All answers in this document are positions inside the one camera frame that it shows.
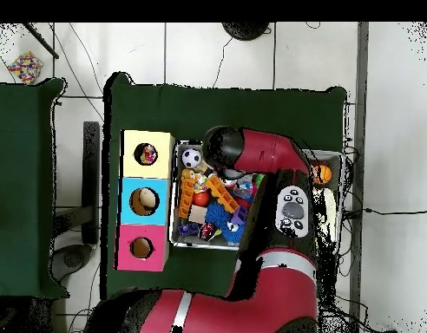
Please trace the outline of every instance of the black stand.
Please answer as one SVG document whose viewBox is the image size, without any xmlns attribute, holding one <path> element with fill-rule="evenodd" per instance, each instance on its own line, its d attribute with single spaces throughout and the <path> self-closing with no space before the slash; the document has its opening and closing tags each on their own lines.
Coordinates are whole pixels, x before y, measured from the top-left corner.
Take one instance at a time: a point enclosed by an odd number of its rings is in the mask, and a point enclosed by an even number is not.
<svg viewBox="0 0 427 333">
<path fill-rule="evenodd" d="M 82 150 L 82 206 L 55 216 L 54 237 L 81 226 L 82 242 L 97 244 L 99 238 L 99 123 L 84 122 Z"/>
<path fill-rule="evenodd" d="M 59 55 L 50 47 L 48 43 L 45 42 L 43 37 L 29 23 L 23 23 L 23 26 L 35 37 L 35 39 L 37 39 L 37 41 L 39 41 L 39 43 L 42 44 L 42 46 L 47 51 L 50 52 L 51 55 L 53 55 L 55 59 L 59 59 Z"/>
</svg>

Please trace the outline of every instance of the purple toy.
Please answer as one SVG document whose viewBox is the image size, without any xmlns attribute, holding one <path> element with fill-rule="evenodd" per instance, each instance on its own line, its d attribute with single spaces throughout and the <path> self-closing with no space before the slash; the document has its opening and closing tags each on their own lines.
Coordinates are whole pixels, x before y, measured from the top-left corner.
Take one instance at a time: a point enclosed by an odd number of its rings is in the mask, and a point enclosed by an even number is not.
<svg viewBox="0 0 427 333">
<path fill-rule="evenodd" d="M 199 230 L 200 228 L 198 227 L 198 224 L 194 223 L 178 227 L 178 232 L 180 233 L 180 236 L 194 235 L 195 233 L 197 234 Z"/>
<path fill-rule="evenodd" d="M 235 211 L 235 213 L 233 214 L 231 222 L 234 225 L 243 225 L 245 223 L 246 216 L 247 209 L 244 206 L 240 205 L 237 211 Z"/>
</svg>

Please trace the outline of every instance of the round hole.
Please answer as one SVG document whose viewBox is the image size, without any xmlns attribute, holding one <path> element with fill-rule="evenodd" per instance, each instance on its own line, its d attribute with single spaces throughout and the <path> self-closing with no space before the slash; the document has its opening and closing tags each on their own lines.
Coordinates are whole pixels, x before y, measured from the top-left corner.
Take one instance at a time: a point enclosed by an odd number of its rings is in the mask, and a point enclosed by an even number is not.
<svg viewBox="0 0 427 333">
<path fill-rule="evenodd" d="M 152 251 L 154 251 L 154 247 L 148 238 L 136 238 L 130 244 L 130 252 L 135 258 L 148 258 L 152 254 Z"/>
<path fill-rule="evenodd" d="M 151 166 L 158 159 L 156 148 L 149 143 L 141 143 L 136 146 L 134 157 L 142 166 Z"/>
<path fill-rule="evenodd" d="M 139 187 L 130 195 L 130 208 L 138 216 L 151 216 L 159 205 L 158 194 L 149 187 Z"/>
</svg>

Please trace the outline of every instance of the green table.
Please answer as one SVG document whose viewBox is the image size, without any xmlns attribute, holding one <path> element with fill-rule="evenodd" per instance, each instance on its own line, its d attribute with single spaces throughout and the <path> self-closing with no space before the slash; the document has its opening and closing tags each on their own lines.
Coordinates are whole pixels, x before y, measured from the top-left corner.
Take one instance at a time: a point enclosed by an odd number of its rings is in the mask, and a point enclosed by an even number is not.
<svg viewBox="0 0 427 333">
<path fill-rule="evenodd" d="M 102 298 L 122 289 L 162 287 L 222 296 L 233 275 L 233 251 L 171 247 L 163 272 L 115 271 L 114 245 L 121 129 L 171 133 L 176 140 L 202 140 L 210 127 L 228 125 L 288 135 L 301 148 L 341 152 L 346 92 L 298 89 L 200 89 L 133 85 L 114 73 L 104 88 L 102 159 Z"/>
<path fill-rule="evenodd" d="M 49 275 L 52 103 L 63 80 L 0 83 L 0 296 L 66 297 Z"/>
</svg>

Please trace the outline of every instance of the yellow toy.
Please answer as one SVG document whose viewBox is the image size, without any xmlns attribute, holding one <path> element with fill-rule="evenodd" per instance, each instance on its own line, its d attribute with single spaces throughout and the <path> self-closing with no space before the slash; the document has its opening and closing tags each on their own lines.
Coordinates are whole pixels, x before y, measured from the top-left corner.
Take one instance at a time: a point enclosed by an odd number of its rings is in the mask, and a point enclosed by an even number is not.
<svg viewBox="0 0 427 333">
<path fill-rule="evenodd" d="M 186 219 L 189 215 L 189 208 L 192 205 L 192 199 L 194 198 L 194 184 L 195 179 L 181 179 L 181 201 L 178 215 Z"/>
<path fill-rule="evenodd" d="M 224 206 L 227 212 L 235 213 L 240 207 L 238 203 L 232 198 L 232 195 L 224 187 L 223 183 L 218 176 L 212 175 L 206 181 L 206 187 L 212 191 L 212 195 L 218 198 L 218 203 Z"/>
</svg>

